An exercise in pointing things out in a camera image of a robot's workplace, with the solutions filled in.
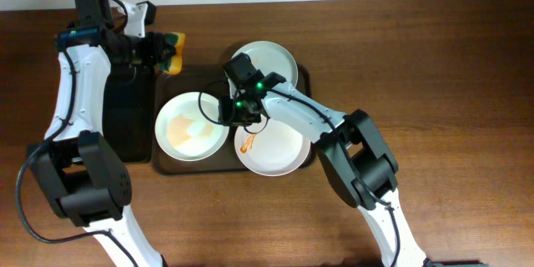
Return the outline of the yellow green sponge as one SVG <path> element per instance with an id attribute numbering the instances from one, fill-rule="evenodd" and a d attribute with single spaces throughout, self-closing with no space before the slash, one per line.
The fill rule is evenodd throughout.
<path id="1" fill-rule="evenodd" d="M 167 74 L 176 75 L 183 67 L 183 49 L 185 33 L 165 33 L 164 34 L 164 55 L 163 60 L 158 63 L 159 69 Z"/>

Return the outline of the pink plate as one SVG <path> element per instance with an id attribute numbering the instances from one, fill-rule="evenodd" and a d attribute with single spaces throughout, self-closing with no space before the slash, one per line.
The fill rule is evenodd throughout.
<path id="1" fill-rule="evenodd" d="M 263 117 L 260 123 L 236 129 L 234 149 L 250 171 L 277 177 L 303 165 L 310 156 L 311 142 L 289 125 Z"/>

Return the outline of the cream white plate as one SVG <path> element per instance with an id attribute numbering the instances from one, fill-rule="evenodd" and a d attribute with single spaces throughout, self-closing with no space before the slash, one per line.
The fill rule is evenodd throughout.
<path id="1" fill-rule="evenodd" d="M 211 123 L 219 115 L 219 100 L 199 92 L 181 93 L 159 110 L 154 133 L 158 146 L 171 158 L 180 161 L 199 161 L 215 154 L 226 142 L 229 127 Z"/>

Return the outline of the grey-green plate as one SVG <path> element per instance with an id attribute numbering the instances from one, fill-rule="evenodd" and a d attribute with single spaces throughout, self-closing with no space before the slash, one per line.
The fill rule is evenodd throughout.
<path id="1" fill-rule="evenodd" d="M 294 87 L 298 82 L 298 68 L 293 56 L 278 43 L 270 41 L 255 41 L 247 43 L 239 48 L 232 58 L 240 53 L 249 56 L 254 67 L 262 72 L 264 76 L 275 72 L 291 83 Z"/>

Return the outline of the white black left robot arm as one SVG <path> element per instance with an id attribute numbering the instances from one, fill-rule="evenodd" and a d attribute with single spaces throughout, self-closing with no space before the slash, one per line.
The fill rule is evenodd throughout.
<path id="1" fill-rule="evenodd" d="M 23 226 L 38 241 L 61 244 L 94 237 L 117 266 L 165 266 L 134 217 L 128 170 L 103 136 L 103 102 L 113 64 L 169 62 L 178 55 L 174 44 L 179 39 L 167 42 L 162 33 L 146 33 L 156 13 L 149 1 L 118 1 L 125 20 L 115 28 L 110 2 L 78 0 L 78 24 L 55 38 L 61 72 L 56 108 L 43 141 L 29 147 L 18 173 L 16 206 Z M 22 207 L 26 170 L 53 212 L 83 233 L 63 239 L 37 233 Z"/>

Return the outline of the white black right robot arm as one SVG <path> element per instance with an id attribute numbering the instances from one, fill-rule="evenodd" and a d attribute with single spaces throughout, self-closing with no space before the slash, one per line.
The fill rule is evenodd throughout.
<path id="1" fill-rule="evenodd" d="M 219 112 L 224 125 L 251 125 L 267 117 L 302 134 L 315 146 L 332 189 L 364 216 L 383 265 L 430 265 L 401 208 L 398 163 L 367 113 L 332 110 L 289 82 L 266 79 L 220 98 Z"/>

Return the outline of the black small tray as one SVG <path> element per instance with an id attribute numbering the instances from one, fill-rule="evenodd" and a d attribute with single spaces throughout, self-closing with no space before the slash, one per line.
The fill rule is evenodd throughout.
<path id="1" fill-rule="evenodd" d="M 106 82 L 103 136 L 125 163 L 150 160 L 154 89 L 154 70 L 140 65 L 116 68 Z"/>

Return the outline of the dark brown serving tray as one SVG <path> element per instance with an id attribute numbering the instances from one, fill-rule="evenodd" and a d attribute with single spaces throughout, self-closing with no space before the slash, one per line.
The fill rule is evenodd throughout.
<path id="1" fill-rule="evenodd" d="M 161 73 L 155 80 L 154 115 L 173 97 L 187 92 L 205 90 L 216 98 L 229 92 L 227 83 L 219 83 L 224 78 L 224 71 L 216 65 L 190 65 L 177 75 Z M 246 172 L 234 150 L 236 129 L 229 131 L 223 146 L 206 159 L 198 161 L 181 161 L 167 155 L 156 140 L 152 142 L 151 164 L 162 175 L 192 175 Z"/>

